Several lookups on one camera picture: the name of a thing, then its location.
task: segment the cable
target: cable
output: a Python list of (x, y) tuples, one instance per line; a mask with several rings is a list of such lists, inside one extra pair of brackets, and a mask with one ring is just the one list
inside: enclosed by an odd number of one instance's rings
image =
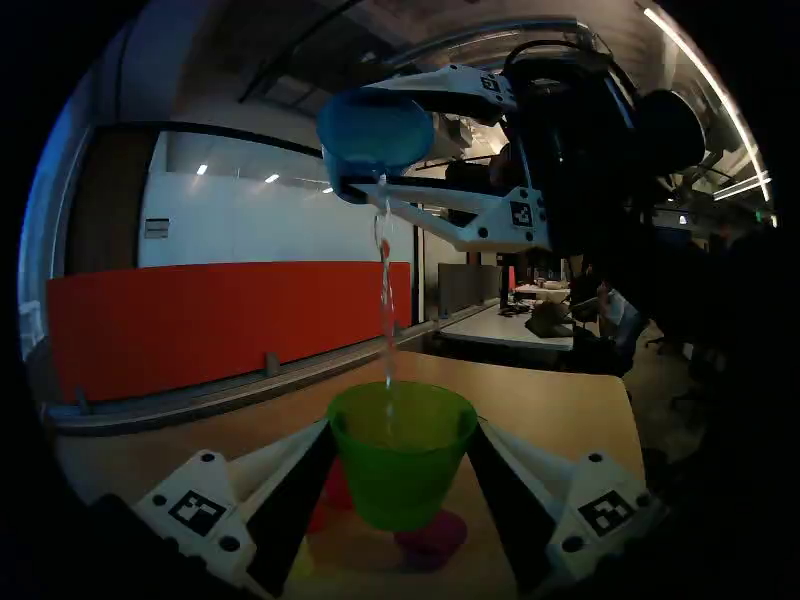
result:
[(286, 46), (286, 48), (281, 51), (266, 67), (263, 67), (258, 70), (256, 76), (253, 77), (252, 81), (245, 89), (244, 93), (239, 97), (239, 103), (244, 102), (253, 93), (253, 91), (259, 86), (259, 84), (266, 79), (267, 75), (269, 75), (270, 71), (275, 69), (275, 67), (289, 62), (291, 60), (292, 55), (295, 53), (298, 47), (300, 47), (303, 42), (308, 40), (312, 35), (314, 35), (319, 29), (327, 25), (333, 19), (344, 13), (345, 11), (353, 8), (356, 4), (361, 2), (361, 0), (346, 0), (338, 7), (334, 8), (332, 11), (327, 13), (324, 17), (322, 17), (319, 21), (311, 25), (308, 29), (306, 29), (303, 33), (301, 33), (297, 38), (295, 38), (290, 44)]

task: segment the ceiling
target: ceiling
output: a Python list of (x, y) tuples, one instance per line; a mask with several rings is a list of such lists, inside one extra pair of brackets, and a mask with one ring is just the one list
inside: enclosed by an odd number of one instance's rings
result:
[[(711, 192), (753, 171), (710, 86), (633, 0), (350, 4), (329, 18), (342, 0), (220, 0), (197, 38), (184, 81), (225, 75), (234, 82), (228, 93), (238, 101), (278, 106), (313, 119), (332, 94), (383, 79), (397, 69), (425, 71), (449, 62), (498, 68), (510, 49), (542, 35), (530, 29), (536, 20), (577, 20), (596, 34), (598, 49), (610, 50), (642, 92), (665, 87), (689, 102), (706, 130), (704, 167), (731, 176), (706, 168), (689, 170), (685, 179), (676, 178), (683, 189), (667, 208), (742, 222), (752, 222), (754, 212), (763, 208), (758, 190), (713, 201)], [(457, 35), (465, 30), (471, 33)], [(493, 153), (498, 141), (502, 134), (473, 131), (473, 147), (465, 155)]]

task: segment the red cup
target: red cup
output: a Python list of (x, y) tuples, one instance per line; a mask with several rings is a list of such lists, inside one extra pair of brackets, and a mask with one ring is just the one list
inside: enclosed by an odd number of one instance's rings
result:
[(317, 531), (321, 531), (324, 528), (325, 528), (325, 507), (322, 505), (321, 501), (317, 501), (317, 505), (314, 507), (314, 510), (311, 513), (311, 518), (308, 520), (308, 527), (306, 528), (306, 533), (316, 533)]
[(331, 466), (331, 470), (328, 473), (328, 479), (325, 481), (325, 496), (328, 505), (333, 508), (342, 510), (353, 508), (353, 498), (350, 496), (347, 479), (344, 476), (344, 468), (339, 457), (333, 461), (333, 466)]

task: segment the partition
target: partition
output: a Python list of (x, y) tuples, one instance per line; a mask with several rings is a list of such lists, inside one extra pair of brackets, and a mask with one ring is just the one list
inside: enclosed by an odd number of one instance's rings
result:
[[(411, 324), (410, 264), (392, 263), (396, 323)], [(143, 396), (284, 364), (381, 334), (378, 262), (126, 269), (48, 283), (63, 397)]]

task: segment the wooden table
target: wooden table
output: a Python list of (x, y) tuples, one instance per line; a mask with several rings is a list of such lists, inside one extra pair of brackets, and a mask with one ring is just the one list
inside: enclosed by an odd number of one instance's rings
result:
[(477, 315), (442, 328), (439, 334), (445, 338), (465, 342), (480, 342), (514, 348), (534, 348), (557, 352), (572, 350), (573, 338), (571, 337), (540, 338), (529, 331), (525, 327), (525, 321), (530, 318), (530, 313), (504, 317), (498, 314), (498, 308), (493, 306)]
[[(622, 381), (514, 369), (400, 352), (397, 378), (447, 387), (469, 399), (495, 425), (548, 451), (578, 459), (607, 452), (644, 478), (639, 438)], [(382, 378), (375, 361), (329, 380), (224, 415), (158, 431), (57, 440), (57, 453), (87, 501), (114, 492), (137, 501), (196, 451), (228, 459), (251, 452), (321, 417), (330, 399), (358, 383)], [(315, 574), (287, 584), (284, 598), (516, 597), (497, 531), (464, 458), (444, 507), (468, 524), (464, 546), (433, 574), (409, 573), (391, 534), (369, 528), (354, 513), (331, 510), (328, 525), (309, 536)]]

